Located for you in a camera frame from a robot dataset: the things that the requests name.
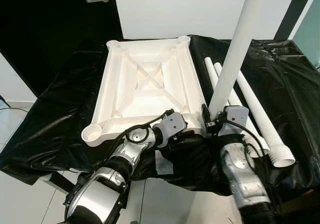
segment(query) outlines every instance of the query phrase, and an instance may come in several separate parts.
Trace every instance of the black door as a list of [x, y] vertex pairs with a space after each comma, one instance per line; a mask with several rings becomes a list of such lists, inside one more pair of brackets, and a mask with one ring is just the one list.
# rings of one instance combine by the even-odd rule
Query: black door
[[1, 0], [0, 48], [41, 94], [85, 39], [121, 39], [116, 0]]

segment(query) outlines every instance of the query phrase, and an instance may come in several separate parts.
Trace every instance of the black cable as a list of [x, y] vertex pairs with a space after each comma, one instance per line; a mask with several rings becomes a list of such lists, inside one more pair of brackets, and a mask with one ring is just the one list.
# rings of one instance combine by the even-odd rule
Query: black cable
[[[240, 128], [240, 129], [244, 130], [244, 131], [247, 132], [249, 135], [251, 135], [252, 138], [253, 138], [253, 139], [257, 142], [257, 144], [259, 145], [259, 147], [260, 147], [260, 149], [261, 149], [261, 152], [262, 152], [262, 156], [265, 156], [265, 155], [266, 155], [266, 153], [264, 152], [264, 149], [263, 149], [263, 147], [262, 147], [259, 139], [258, 139], [250, 130], [248, 130], [248, 129], [245, 128], [244, 126], [242, 126], [242, 125], [240, 125], [240, 124], [238, 124], [238, 123], [235, 123], [235, 122], [233, 122], [233, 121], [230, 121], [230, 120], [224, 120], [224, 122], [229, 123], [229, 124], [231, 124], [231, 125], [234, 125], [234, 126]], [[268, 184], [270, 184], [271, 182], [270, 182], [270, 178], [269, 178], [270, 175], [269, 175], [269, 166], [268, 166], [268, 163], [267, 163], [266, 161], [264, 161], [264, 162], [262, 161], [262, 163], [263, 163], [263, 168], [264, 168], [264, 170], [265, 170], [265, 172], [266, 172], [266, 173], [265, 173], [266, 178], [264, 178], [264, 180], [267, 180]]]
[[[260, 143], [260, 141], [258, 140], [258, 138], [250, 131], [250, 130], [248, 130], [247, 128], [245, 128], [244, 126], [242, 126], [242, 125], [240, 125], [240, 124], [238, 124], [238, 123], [235, 123], [235, 122], [233, 122], [233, 121], [230, 121], [230, 120], [224, 120], [224, 122], [226, 122], [226, 123], [229, 123], [229, 124], [231, 124], [231, 125], [234, 125], [234, 126], [236, 126], [236, 127], [238, 127], [238, 128], [240, 128], [240, 129], [242, 129], [242, 130], [244, 130], [245, 132], [247, 132], [249, 135], [251, 135], [252, 137], [253, 137], [253, 139], [255, 139], [255, 141], [257, 142], [257, 144], [259, 145], [259, 147], [260, 147], [260, 149], [261, 149], [261, 152], [262, 152], [262, 155], [263, 156], [265, 156], [265, 152], [264, 152], [264, 149], [263, 149], [263, 147], [262, 147], [262, 145], [261, 145], [261, 143]], [[253, 150], [257, 153], [257, 155], [259, 156], [259, 157], [261, 157], [260, 155], [259, 155], [259, 153], [258, 153], [258, 151], [257, 151], [257, 149], [252, 145], [252, 144], [244, 144], [244, 146], [245, 146], [245, 149], [247, 149], [249, 146], [251, 147], [251, 148], [253, 148]], [[245, 153], [244, 154], [245, 155], [245, 157], [246, 157], [246, 160], [247, 160], [247, 162], [248, 162], [248, 165], [249, 165], [249, 167], [253, 170], [253, 172], [257, 175], [257, 176], [261, 176], [261, 175], [258, 175], [257, 174], [257, 172], [256, 172], [256, 170], [255, 170], [255, 168], [253, 168], [251, 165], [250, 165], [250, 163], [249, 163], [249, 161], [248, 161], [248, 156], [247, 156], [247, 154]], [[270, 192], [270, 194], [271, 194], [271, 197], [272, 197], [272, 200], [271, 200], [271, 203], [272, 203], [272, 205], [273, 205], [273, 208], [274, 208], [274, 210], [276, 210], [277, 208], [276, 208], [276, 205], [275, 205], [275, 199], [274, 199], [274, 197], [273, 197], [273, 195], [275, 194], [275, 196], [276, 196], [276, 198], [278, 199], [278, 202], [279, 202], [279, 207], [280, 207], [280, 215], [282, 215], [282, 201], [281, 201], [281, 198], [280, 198], [280, 196], [279, 196], [279, 194], [278, 194], [278, 192], [277, 192], [277, 190], [276, 190], [276, 188], [275, 188], [275, 186], [273, 185], [273, 183], [270, 181], [270, 174], [269, 174], [269, 166], [268, 166], [268, 163], [266, 162], [266, 160], [265, 160], [265, 162], [263, 162], [264, 163], [264, 170], [265, 170], [265, 172], [266, 172], [266, 174], [264, 174], [264, 181], [265, 182], [267, 182], [267, 184], [268, 185], [270, 185], [271, 186], [271, 190], [269, 190], [269, 192]]]
[[130, 139], [130, 136], [129, 136], [130, 133], [126, 133], [125, 137], [127, 138], [128, 141], [130, 141], [130, 142], [132, 142], [134, 144], [140, 144], [140, 143], [144, 142], [149, 136], [149, 127], [145, 127], [145, 128], [142, 128], [142, 129], [146, 130], [145, 137], [142, 140], [132, 140], [132, 139]]
[[145, 124], [142, 124], [142, 125], [134, 125], [130, 128], [128, 128], [127, 130], [125, 130], [124, 132], [122, 132], [120, 135], [117, 136], [117, 138], [114, 140], [114, 144], [113, 144], [113, 147], [112, 149], [104, 156], [103, 160], [96, 166], [96, 168], [94, 169], [94, 171], [98, 170], [105, 161], [107, 161], [107, 159], [109, 158], [110, 156], [110, 153], [114, 153], [114, 151], [118, 148], [118, 146], [120, 145], [120, 141], [122, 140], [122, 138], [124, 138], [125, 136], [127, 137], [127, 134], [129, 134], [130, 132], [132, 132], [133, 130], [135, 129], [148, 129], [148, 127], [150, 126], [150, 124], [152, 124], [153, 122], [157, 121], [157, 120], [160, 120], [162, 118], [164, 118], [166, 115], [169, 115], [171, 113], [173, 113], [174, 110], [171, 109], [171, 110], [167, 110], [165, 111], [165, 113], [163, 113], [161, 116], [145, 123]]
[[13, 108], [13, 107], [1, 108], [0, 110], [22, 110], [22, 111], [25, 111], [26, 113], [28, 113], [28, 111], [27, 111], [27, 110], [20, 109], [20, 108]]
[[64, 212], [65, 213], [64, 221], [66, 221], [67, 220], [68, 211], [69, 211], [69, 207], [66, 206], [64, 211], [65, 211]]

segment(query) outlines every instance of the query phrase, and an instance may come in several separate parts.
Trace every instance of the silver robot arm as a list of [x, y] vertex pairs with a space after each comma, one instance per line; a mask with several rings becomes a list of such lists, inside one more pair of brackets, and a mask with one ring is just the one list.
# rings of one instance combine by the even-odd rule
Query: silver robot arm
[[183, 131], [187, 123], [180, 113], [166, 111], [159, 124], [137, 128], [125, 135], [110, 158], [76, 193], [68, 197], [66, 221], [63, 223], [104, 224], [116, 223], [124, 205], [123, 194], [127, 189], [141, 153], [153, 146], [165, 147], [168, 140]]
[[275, 211], [264, 184], [253, 171], [254, 161], [246, 154], [245, 147], [249, 143], [244, 143], [241, 136], [249, 110], [243, 106], [226, 106], [218, 118], [211, 121], [206, 106], [203, 105], [202, 109], [207, 132], [215, 136], [220, 146], [222, 169], [243, 222], [276, 223]]

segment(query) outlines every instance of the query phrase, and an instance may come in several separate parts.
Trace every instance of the white wall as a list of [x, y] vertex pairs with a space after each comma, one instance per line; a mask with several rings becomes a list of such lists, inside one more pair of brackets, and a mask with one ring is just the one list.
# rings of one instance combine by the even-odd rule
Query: white wall
[[14, 71], [11, 65], [0, 53], [0, 95], [12, 106], [25, 103], [26, 106], [18, 108], [28, 108], [30, 103], [36, 101], [36, 96]]
[[[231, 39], [245, 0], [116, 0], [123, 37]], [[265, 0], [254, 39], [273, 39], [291, 0]]]

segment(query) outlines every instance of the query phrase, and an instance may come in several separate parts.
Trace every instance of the white pipe fitting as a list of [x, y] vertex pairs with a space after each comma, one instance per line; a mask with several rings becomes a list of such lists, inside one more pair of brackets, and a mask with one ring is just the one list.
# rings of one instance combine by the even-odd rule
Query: white pipe fitting
[[214, 68], [214, 65], [212, 63], [212, 60], [210, 57], [205, 57], [205, 66], [206, 66], [206, 70], [209, 74], [209, 79], [210, 79], [210, 82], [211, 82], [211, 85], [212, 85], [212, 88], [213, 88], [213, 91], [216, 90], [216, 85], [218, 83], [218, 75], [215, 71], [215, 68]]
[[241, 71], [239, 71], [236, 80], [241, 88], [246, 102], [249, 105], [250, 111], [256, 120], [260, 132], [270, 148], [269, 157], [272, 165], [275, 167], [286, 167], [294, 164], [296, 161], [294, 155], [281, 140], [278, 132], [271, 123], [264, 108]]
[[[221, 73], [221, 70], [222, 70], [221, 64], [220, 64], [220, 63], [215, 63], [215, 64], [214, 64], [214, 68], [215, 68], [215, 70], [216, 70], [216, 72], [217, 72], [217, 76], [219, 77], [219, 76], [220, 76], [220, 73]], [[238, 97], [238, 95], [236, 94], [236, 92], [235, 92], [234, 89], [231, 90], [231, 93], [230, 93], [230, 96], [229, 96], [229, 98], [228, 98], [228, 101], [229, 101], [230, 105], [240, 105], [240, 106], [243, 106], [243, 104], [241, 103], [241, 101], [240, 101], [240, 99], [239, 99], [239, 97]], [[252, 158], [258, 158], [258, 157], [260, 157], [260, 156], [263, 156], [263, 153], [264, 153], [265, 155], [267, 155], [267, 154], [269, 153], [270, 149], [269, 149], [269, 147], [268, 147], [265, 139], [263, 139], [263, 138], [259, 135], [259, 133], [258, 133], [256, 127], [254, 126], [253, 122], [251, 121], [250, 117], [248, 117], [248, 119], [247, 119], [246, 122], [247, 122], [247, 123], [246, 123], [246, 128], [247, 128], [248, 130], [250, 130], [250, 131], [258, 138], [258, 140], [260, 141], [261, 146], [262, 146], [262, 148], [263, 148], [263, 150], [264, 150], [264, 151], [262, 152], [262, 150], [261, 150], [259, 144], [256, 142], [256, 140], [255, 140], [251, 135], [249, 135], [248, 133], [246, 133], [246, 132], [244, 131], [244, 132], [243, 132], [243, 134], [245, 135], [245, 136], [244, 136], [244, 141], [245, 141], [246, 143], [248, 143], [248, 144], [249, 144], [249, 143], [252, 144], [252, 145], [256, 148], [256, 150], [257, 150], [257, 152], [258, 152], [258, 154], [259, 154], [259, 155], [258, 155], [258, 154], [255, 152], [255, 150], [254, 150], [251, 146], [249, 146], [248, 148], [249, 148], [249, 154], [250, 154], [250, 156], [251, 156]]]

